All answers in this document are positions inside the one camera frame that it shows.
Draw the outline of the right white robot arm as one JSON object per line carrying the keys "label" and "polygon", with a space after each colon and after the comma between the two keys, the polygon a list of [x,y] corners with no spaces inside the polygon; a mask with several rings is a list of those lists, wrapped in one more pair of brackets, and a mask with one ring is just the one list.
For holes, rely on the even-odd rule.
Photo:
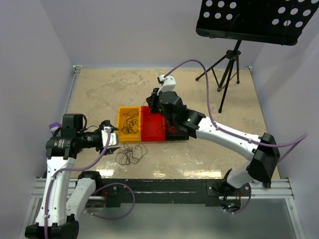
{"label": "right white robot arm", "polygon": [[244,133],[231,127],[212,122],[205,114],[190,110],[176,92],[157,93],[154,89],[146,102],[151,113],[159,113],[178,132],[192,137],[217,143],[248,160],[248,163],[227,171],[222,190],[232,196],[243,185],[256,180],[265,188],[271,187],[272,176],[280,153],[273,135],[262,136]]}

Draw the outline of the yellow plastic bin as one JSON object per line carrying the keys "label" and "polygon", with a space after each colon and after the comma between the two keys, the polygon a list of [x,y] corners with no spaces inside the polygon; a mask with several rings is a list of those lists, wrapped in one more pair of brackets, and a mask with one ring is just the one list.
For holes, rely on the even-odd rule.
{"label": "yellow plastic bin", "polygon": [[141,142],[141,106],[119,107],[117,128],[120,142]]}

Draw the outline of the red plastic bin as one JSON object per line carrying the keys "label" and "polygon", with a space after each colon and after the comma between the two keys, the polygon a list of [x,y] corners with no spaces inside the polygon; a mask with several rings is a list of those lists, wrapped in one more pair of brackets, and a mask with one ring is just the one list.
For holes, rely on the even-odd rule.
{"label": "red plastic bin", "polygon": [[141,106],[141,141],[165,141],[165,121],[161,114],[153,114],[148,106]]}

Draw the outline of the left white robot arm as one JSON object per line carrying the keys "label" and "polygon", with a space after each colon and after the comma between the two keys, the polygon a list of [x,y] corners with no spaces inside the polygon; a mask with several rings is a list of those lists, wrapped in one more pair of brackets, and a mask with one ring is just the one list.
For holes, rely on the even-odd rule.
{"label": "left white robot arm", "polygon": [[[34,224],[27,226],[28,239],[75,239],[79,233],[79,216],[91,195],[103,191],[101,175],[91,168],[108,154],[119,149],[118,129],[109,120],[101,122],[95,131],[87,130],[83,114],[64,114],[62,125],[46,143],[46,181],[42,203]],[[79,168],[79,181],[69,193],[71,172],[77,154],[86,148],[99,152],[90,165]]]}

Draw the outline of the black plastic bin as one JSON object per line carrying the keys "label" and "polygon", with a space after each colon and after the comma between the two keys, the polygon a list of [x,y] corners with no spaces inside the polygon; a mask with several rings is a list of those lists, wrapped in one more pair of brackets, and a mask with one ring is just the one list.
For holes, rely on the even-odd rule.
{"label": "black plastic bin", "polygon": [[170,125],[167,120],[165,120],[165,140],[166,141],[181,141],[189,140],[189,136],[182,132],[181,130]]}

